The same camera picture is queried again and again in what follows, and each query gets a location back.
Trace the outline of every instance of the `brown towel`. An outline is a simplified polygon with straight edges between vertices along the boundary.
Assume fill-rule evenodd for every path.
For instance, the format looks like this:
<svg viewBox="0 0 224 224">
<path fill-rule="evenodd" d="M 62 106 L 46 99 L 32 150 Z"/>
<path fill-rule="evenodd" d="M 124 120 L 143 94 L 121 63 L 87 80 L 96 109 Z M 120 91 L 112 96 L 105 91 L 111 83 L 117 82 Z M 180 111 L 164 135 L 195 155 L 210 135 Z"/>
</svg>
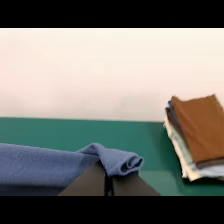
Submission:
<svg viewBox="0 0 224 224">
<path fill-rule="evenodd" d="M 224 164 L 224 112 L 215 95 L 189 101 L 172 97 L 172 103 L 198 167 Z"/>
</svg>

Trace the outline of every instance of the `green table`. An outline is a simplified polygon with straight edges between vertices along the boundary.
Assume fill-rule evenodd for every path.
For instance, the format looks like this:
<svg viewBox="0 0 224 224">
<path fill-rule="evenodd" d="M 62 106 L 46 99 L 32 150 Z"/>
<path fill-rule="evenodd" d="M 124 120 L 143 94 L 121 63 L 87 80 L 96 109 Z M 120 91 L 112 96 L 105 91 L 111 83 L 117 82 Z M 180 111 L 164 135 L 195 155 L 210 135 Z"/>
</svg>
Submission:
<svg viewBox="0 0 224 224">
<path fill-rule="evenodd" d="M 162 122 L 0 118 L 0 142 L 76 151 L 98 142 L 145 158 L 140 175 L 161 195 L 224 195 L 224 182 L 181 178 Z"/>
</svg>

